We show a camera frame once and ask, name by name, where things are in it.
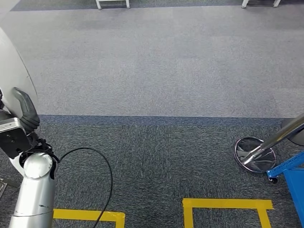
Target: stainless steel pole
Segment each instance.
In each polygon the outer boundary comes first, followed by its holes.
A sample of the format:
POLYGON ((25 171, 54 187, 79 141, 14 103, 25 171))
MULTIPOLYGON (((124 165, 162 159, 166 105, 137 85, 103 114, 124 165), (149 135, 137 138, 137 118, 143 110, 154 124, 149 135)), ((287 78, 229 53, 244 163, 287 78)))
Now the stainless steel pole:
POLYGON ((301 114, 289 124, 281 128, 277 133, 272 135, 265 142, 261 143, 259 146, 250 151, 248 155, 241 160, 244 165, 248 164, 249 162, 254 161, 256 157, 261 155, 266 150, 268 150, 272 146, 275 146, 293 133, 298 132, 304 128, 304 114, 301 114))

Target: yellow floor tape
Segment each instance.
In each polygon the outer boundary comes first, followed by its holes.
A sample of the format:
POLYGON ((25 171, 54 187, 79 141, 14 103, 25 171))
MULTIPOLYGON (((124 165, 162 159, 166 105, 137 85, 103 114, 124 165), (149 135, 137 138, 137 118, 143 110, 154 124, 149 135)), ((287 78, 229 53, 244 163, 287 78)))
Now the yellow floor tape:
POLYGON ((274 209, 266 199, 192 199, 183 200, 185 228, 194 228, 192 208, 256 209, 262 228, 271 228, 267 209, 274 209))
MULTIPOLYGON (((100 211, 97 210, 71 210, 54 209, 54 219, 72 219, 72 220, 96 220, 100 211)), ((100 221, 115 222, 115 228, 124 228, 125 214, 123 212, 105 211, 100 221)))
MULTIPOLYGON (((262 228, 271 228, 268 209, 274 209, 267 199, 194 199, 183 200, 185 228, 194 228, 193 208, 256 209, 262 228)), ((54 209, 54 219, 96 220, 100 215, 97 210, 54 209)), ((105 211, 100 221, 115 222, 115 228, 124 228, 125 214, 123 212, 105 211)))

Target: gray carpet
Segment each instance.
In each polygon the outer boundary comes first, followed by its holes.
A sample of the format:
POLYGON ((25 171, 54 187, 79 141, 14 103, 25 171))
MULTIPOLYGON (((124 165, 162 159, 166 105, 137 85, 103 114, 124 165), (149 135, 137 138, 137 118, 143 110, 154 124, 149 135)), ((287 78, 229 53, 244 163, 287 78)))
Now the gray carpet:
POLYGON ((304 5, 9 12, 40 114, 304 112, 304 5))
MULTIPOLYGON (((132 8, 188 7, 188 6, 238 6, 242 0, 130 0, 132 8)), ((272 6, 272 0, 251 1, 248 5, 272 6)), ((302 4, 303 0, 282 0, 280 4, 302 4)), ((103 8, 125 8, 125 1, 102 2, 103 8)), ((95 0, 21 0, 12 11, 33 10, 88 10, 96 9, 95 0)))
MULTIPOLYGON (((272 228, 299 228, 284 180, 241 170, 232 158, 243 136, 262 139, 278 129, 280 119, 42 116, 39 133, 57 155, 91 146, 105 153, 113 169, 114 191, 108 210, 126 214, 126 228, 182 228, 183 198, 271 199, 272 228)), ((275 147, 279 162, 301 148, 284 141, 275 147)), ((20 177, 3 154, 0 173, 20 177)), ((109 171, 96 154, 66 157, 57 175, 56 208, 97 210, 109 190, 109 171)), ((8 188, 0 200, 0 226, 6 227, 17 191, 8 188)), ((90 227, 93 222, 55 220, 54 227, 90 227)), ((260 227, 257 212, 242 209, 195 209, 195 228, 260 227)), ((114 227, 100 223, 99 227, 114 227)))

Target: caster wheel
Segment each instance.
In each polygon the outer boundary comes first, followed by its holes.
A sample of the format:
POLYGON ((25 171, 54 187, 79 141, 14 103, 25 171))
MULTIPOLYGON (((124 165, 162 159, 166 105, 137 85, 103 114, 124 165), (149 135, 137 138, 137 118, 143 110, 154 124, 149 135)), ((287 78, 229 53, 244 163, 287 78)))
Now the caster wheel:
POLYGON ((278 183, 278 179, 277 178, 269 178, 269 180, 270 182, 272 182, 272 184, 276 184, 278 183))

